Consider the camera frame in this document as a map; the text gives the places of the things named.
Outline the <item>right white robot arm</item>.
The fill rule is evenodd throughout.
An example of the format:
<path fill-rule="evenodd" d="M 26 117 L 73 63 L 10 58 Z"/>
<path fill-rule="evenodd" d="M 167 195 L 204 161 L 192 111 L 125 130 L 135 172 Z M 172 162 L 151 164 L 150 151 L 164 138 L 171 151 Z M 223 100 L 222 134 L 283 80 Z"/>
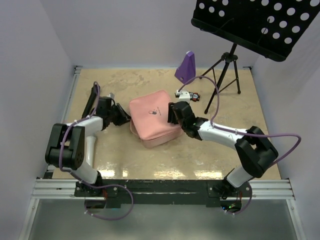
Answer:
<path fill-rule="evenodd" d="M 235 196 L 245 182 L 261 178 L 279 156 L 259 127 L 237 130 L 211 123 L 206 118 L 196 117 L 186 101 L 168 104 L 167 122 L 180 125 L 190 138 L 215 142 L 237 152 L 241 166 L 228 173 L 222 185 L 223 192 L 230 197 Z"/>

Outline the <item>pink medicine kit case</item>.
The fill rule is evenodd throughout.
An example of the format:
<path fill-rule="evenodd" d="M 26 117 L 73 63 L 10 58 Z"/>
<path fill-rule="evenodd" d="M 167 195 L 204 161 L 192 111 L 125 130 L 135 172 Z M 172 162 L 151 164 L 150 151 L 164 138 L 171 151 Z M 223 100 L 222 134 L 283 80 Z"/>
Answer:
<path fill-rule="evenodd" d="M 146 148 L 154 148 L 182 135 L 177 124 L 168 123 L 171 98 L 164 90 L 140 96 L 129 102 L 130 131 Z"/>

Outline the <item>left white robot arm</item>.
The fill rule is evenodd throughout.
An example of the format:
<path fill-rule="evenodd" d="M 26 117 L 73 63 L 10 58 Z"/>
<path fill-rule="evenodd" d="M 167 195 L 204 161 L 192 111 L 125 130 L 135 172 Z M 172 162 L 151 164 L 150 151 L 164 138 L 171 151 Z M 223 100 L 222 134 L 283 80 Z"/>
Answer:
<path fill-rule="evenodd" d="M 111 123 L 121 126 L 130 120 L 131 117 L 112 97 L 99 97 L 95 101 L 91 96 L 80 120 L 52 126 L 45 161 L 81 181 L 92 196 L 99 196 L 104 190 L 104 184 L 100 172 L 85 159 L 85 151 L 94 149 L 86 143 L 86 138 L 105 130 Z"/>

